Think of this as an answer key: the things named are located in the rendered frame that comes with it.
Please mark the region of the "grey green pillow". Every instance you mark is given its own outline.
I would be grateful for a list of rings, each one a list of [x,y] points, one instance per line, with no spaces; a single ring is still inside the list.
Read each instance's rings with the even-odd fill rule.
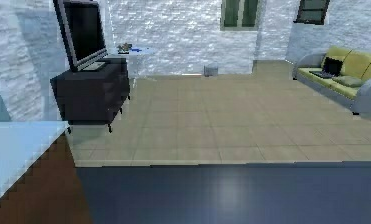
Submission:
[[[333,81],[346,87],[358,88],[364,84],[364,81],[353,76],[337,76],[332,78]]]

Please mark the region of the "dark television stand cabinet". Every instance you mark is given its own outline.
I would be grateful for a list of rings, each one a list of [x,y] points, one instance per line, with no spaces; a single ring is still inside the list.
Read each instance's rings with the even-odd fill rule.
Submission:
[[[51,78],[50,84],[61,119],[69,125],[107,125],[130,100],[130,82],[125,58],[103,59],[94,71],[67,70]]]

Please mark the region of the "pale side table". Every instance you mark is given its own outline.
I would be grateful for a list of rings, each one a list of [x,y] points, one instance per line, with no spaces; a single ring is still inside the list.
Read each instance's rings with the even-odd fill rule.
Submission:
[[[131,52],[130,50],[132,48],[138,48],[141,49],[142,51]],[[107,58],[125,58],[128,64],[129,75],[132,78],[140,78],[141,77],[140,67],[143,62],[143,58],[145,56],[154,54],[156,52],[156,49],[153,47],[144,46],[135,46],[132,48],[129,50],[128,54],[119,54],[118,50],[111,50],[108,52]]]

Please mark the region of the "green framed window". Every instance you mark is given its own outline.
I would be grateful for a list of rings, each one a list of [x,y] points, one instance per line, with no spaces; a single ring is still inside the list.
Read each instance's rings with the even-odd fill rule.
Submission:
[[[262,0],[222,0],[221,31],[257,31]]]

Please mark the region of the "black flat television set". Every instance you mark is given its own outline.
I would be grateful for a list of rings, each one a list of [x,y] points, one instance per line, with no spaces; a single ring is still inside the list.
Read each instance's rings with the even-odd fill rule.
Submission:
[[[74,72],[107,55],[99,3],[53,0],[70,69]]]

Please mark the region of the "grey sofa with yellow cushions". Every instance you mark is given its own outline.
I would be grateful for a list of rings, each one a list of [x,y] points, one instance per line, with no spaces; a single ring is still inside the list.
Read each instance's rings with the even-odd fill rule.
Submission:
[[[364,81],[358,88],[351,88],[311,74],[321,71],[326,57],[343,62],[339,76],[353,76]],[[371,119],[371,53],[351,48],[330,46],[304,55],[293,67],[292,77],[332,99],[353,115]]]

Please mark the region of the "grey waste bin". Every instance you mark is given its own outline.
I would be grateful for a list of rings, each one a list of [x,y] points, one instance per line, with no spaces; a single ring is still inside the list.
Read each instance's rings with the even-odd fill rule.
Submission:
[[[205,77],[216,76],[218,74],[218,65],[215,63],[205,65],[203,74]]]

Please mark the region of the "pale blue table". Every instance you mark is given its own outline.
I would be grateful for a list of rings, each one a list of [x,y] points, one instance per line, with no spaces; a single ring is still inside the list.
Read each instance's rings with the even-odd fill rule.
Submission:
[[[68,127],[66,121],[0,122],[0,199]]]

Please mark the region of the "black laptop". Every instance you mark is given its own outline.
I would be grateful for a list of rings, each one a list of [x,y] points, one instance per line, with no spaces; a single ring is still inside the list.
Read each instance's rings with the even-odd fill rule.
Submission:
[[[323,79],[330,79],[340,75],[343,62],[337,59],[326,57],[321,71],[311,71],[311,74]]]

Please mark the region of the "dark framed window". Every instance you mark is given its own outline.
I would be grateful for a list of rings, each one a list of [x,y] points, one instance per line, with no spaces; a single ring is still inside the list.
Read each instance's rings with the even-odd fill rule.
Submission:
[[[330,0],[300,0],[294,23],[323,25]]]

